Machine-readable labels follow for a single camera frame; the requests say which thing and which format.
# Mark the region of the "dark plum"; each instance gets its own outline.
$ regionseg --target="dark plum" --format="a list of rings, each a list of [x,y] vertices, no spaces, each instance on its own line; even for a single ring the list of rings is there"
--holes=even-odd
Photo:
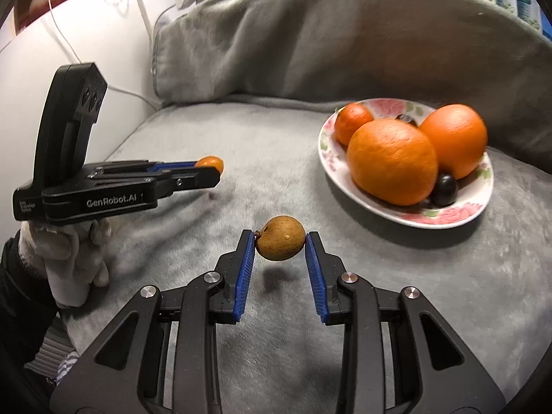
[[[407,114],[401,114],[401,115],[398,115],[397,118],[395,118],[396,120],[400,120],[400,121],[404,121],[405,123],[408,123],[410,125],[413,125],[414,127],[418,127],[418,123],[416,123],[416,121],[414,120],[414,118],[412,118],[410,115],[407,115]]]
[[[456,202],[458,182],[450,174],[440,174],[430,194],[430,201],[435,207],[446,207]]]

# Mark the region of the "glove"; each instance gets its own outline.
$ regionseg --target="glove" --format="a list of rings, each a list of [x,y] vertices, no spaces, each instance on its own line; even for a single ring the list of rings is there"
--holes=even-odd
[[[86,301],[90,284],[109,283],[102,248],[110,237],[107,219],[63,227],[24,221],[19,256],[35,274],[48,279],[57,306],[77,307]]]

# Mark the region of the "floral plate pattern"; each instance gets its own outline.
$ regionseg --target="floral plate pattern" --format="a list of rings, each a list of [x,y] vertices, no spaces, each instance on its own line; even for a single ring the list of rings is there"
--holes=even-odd
[[[395,118],[408,114],[418,125],[434,109],[413,101],[394,98],[374,98],[359,101],[372,112],[374,119]],[[333,138],[333,125],[339,110],[328,118],[318,136],[318,156],[329,178],[352,200],[362,207],[411,227],[445,229],[461,226],[479,216],[491,198],[494,176],[487,153],[479,166],[459,181],[460,190],[456,202],[445,208],[433,208],[427,201],[409,207],[398,207],[370,196],[351,180],[345,150]]]

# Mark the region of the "gray fleece fabric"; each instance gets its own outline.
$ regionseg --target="gray fleece fabric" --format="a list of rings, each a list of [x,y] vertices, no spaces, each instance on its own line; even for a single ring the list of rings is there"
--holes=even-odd
[[[482,0],[205,0],[159,30],[166,102],[462,102],[490,144],[552,172],[552,43]]]
[[[476,221],[449,230],[398,225],[364,210],[326,178],[317,138],[332,108],[265,103],[170,107],[114,153],[113,160],[216,155],[225,170],[212,190],[175,193],[155,210],[112,220],[110,285],[94,289],[65,319],[77,350],[140,287],[185,285],[234,250],[242,229],[291,215],[375,286],[419,287],[511,398],[552,337],[552,177],[489,149],[495,189]],[[226,414],[334,412],[342,327],[326,327],[316,315],[304,252],[282,263],[257,255],[242,321],[219,326],[217,336]]]

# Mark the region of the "small orange fruit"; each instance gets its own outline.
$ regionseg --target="small orange fruit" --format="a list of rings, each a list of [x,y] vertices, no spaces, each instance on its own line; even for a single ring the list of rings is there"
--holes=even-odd
[[[435,110],[419,127],[433,143],[441,172],[461,179],[477,168],[487,147],[487,128],[479,114],[463,104]]]
[[[338,142],[345,148],[360,126],[373,121],[372,113],[362,104],[352,102],[339,111],[333,128]]]
[[[358,129],[349,142],[347,162],[357,186],[395,205],[423,201],[437,180],[437,154],[430,139],[399,120],[375,120]]]
[[[207,156],[195,163],[196,167],[215,167],[219,174],[224,171],[224,162],[215,156]]]

